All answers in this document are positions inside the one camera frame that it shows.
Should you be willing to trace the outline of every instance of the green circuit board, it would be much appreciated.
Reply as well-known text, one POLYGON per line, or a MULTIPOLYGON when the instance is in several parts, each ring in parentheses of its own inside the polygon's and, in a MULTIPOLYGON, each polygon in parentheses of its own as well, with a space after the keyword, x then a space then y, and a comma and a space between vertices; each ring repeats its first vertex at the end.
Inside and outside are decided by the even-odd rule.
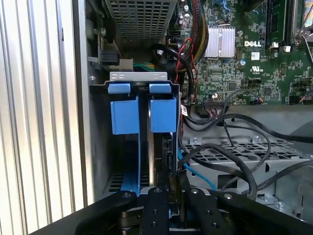
MULTIPOLYGON (((235 56, 218 60, 203 58, 198 62, 196 105, 212 100, 212 94, 218 95, 216 101, 224 101, 230 93, 241 88, 255 92, 263 99, 263 104, 269 105, 299 104, 301 97, 312 92, 313 81, 310 77, 313 72, 303 47, 293 47, 292 52, 266 49, 267 2, 251 12, 240 11, 241 6, 237 0, 227 1, 231 12, 213 4, 211 0, 204 2, 203 6, 208 25, 216 26, 227 19, 235 27, 235 56), (245 64, 241 65, 240 60, 244 60, 245 64)), ((180 7, 180 14, 185 14, 183 5, 180 7)), ((272 18, 274 21, 277 19, 281 21, 281 17, 272 18)), ((301 24, 301 16, 298 20, 298 24, 301 24)), ((283 30, 284 25, 282 22, 277 24, 278 28, 272 29, 276 31, 270 35, 270 40, 281 37, 279 31, 283 30)), ((184 17, 182 38, 190 35, 191 25, 192 17, 184 17)), ((232 103, 247 105, 254 100, 253 95, 240 94, 232 103)))

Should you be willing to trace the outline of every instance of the mounting hole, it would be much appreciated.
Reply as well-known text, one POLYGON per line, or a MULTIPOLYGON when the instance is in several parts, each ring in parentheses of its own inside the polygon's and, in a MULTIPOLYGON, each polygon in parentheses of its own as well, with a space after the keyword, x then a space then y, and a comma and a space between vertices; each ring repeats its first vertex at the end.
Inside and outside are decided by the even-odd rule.
POLYGON ((219 228, 219 225, 214 222, 214 223, 212 224, 212 227, 218 229, 218 228, 219 228))
POLYGON ((152 222, 151 227, 156 228, 157 227, 157 223, 155 221, 152 222))
POLYGON ((269 164, 265 164, 265 173, 269 172, 269 164))

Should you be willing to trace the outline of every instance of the metal mesh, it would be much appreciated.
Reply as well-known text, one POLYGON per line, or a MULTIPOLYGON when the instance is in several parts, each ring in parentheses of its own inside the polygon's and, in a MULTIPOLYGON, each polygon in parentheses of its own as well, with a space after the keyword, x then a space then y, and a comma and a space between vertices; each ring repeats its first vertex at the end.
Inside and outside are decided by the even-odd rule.
MULTIPOLYGON (((196 148, 198 145, 187 145, 187 149, 191 150, 196 148)), ((237 143, 234 147, 231 145, 221 145, 222 147, 228 149, 230 152, 238 157, 245 157, 250 160, 249 157, 256 157, 255 160, 260 160, 268 148, 266 143, 237 143)), ((201 151, 199 154, 195 155, 196 158, 203 161, 229 161, 229 159, 223 154, 217 152, 213 149, 208 149, 201 151)), ((290 147, 289 143, 271 143, 271 152, 269 154, 270 160, 286 160, 286 159, 302 159, 306 157, 301 152, 296 152, 295 149, 290 147)))
POLYGON ((165 35, 175 0, 106 0, 126 46, 149 47, 165 35))

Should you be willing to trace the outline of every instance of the silver heatsink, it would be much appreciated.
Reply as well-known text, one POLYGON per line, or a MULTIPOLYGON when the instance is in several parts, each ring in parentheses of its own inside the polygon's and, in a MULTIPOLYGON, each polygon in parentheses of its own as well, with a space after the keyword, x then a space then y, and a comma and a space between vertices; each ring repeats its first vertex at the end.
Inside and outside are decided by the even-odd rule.
POLYGON ((209 43, 205 57, 231 58, 235 56, 235 27, 228 24, 209 26, 209 43))
POLYGON ((149 47, 165 35, 176 0, 106 0, 125 46, 149 47))

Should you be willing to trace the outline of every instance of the ventilation grille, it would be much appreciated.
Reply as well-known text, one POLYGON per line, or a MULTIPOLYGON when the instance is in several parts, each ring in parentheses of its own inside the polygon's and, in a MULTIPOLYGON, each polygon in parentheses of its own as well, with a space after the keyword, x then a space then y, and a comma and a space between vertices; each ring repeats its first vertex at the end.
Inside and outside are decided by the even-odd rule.
MULTIPOLYGON (((196 148, 198 145, 187 145, 187 149, 191 150, 196 148)), ((239 143, 235 144, 234 147, 231 145, 221 145, 222 147, 228 149, 230 152, 238 157, 245 157, 248 160, 260 160, 268 148, 267 144, 264 143, 239 143)), ((223 154, 213 150, 208 149, 201 151, 199 154, 195 155, 196 158, 203 161, 229 161, 229 159, 223 154)), ((286 159, 303 159, 307 156, 294 150, 290 147, 289 143, 271 143, 271 152, 269 154, 270 160, 286 160, 286 159)))
POLYGON ((176 0, 106 0, 124 45, 149 47, 159 43, 172 17, 176 0))
MULTIPOLYGON (((108 184, 109 187, 105 190, 106 193, 120 192, 124 180, 124 173, 115 173, 110 177, 108 184)), ((149 174, 142 172, 140 177, 140 189, 149 186, 149 174)))

